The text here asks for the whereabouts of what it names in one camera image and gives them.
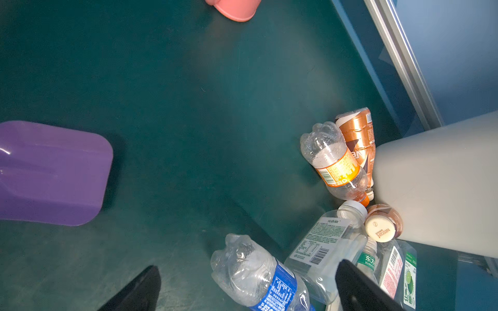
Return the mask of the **blue label bottle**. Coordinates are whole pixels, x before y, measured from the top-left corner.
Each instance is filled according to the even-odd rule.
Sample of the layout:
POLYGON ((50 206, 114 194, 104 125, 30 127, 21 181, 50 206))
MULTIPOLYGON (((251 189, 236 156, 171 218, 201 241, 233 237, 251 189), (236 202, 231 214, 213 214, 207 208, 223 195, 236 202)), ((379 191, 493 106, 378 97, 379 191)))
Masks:
POLYGON ((250 310, 314 310, 303 279, 248 235, 230 233, 211 256, 212 278, 250 310))

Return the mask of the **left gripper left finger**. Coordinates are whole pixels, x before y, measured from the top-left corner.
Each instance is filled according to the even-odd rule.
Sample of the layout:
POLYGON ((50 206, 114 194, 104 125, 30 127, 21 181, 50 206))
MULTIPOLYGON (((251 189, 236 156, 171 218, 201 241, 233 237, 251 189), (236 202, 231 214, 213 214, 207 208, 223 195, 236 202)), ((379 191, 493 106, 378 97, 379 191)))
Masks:
POLYGON ((148 266, 98 311, 155 310, 161 284, 158 267, 148 266))

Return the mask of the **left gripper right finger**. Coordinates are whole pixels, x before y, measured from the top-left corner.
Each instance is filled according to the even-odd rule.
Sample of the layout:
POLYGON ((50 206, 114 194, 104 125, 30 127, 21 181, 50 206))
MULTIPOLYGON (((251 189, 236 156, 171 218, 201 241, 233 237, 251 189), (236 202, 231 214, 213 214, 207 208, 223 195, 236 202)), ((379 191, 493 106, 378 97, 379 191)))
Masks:
POLYGON ((342 260, 338 264, 335 281, 344 311, 403 310, 399 304, 348 260, 342 260))

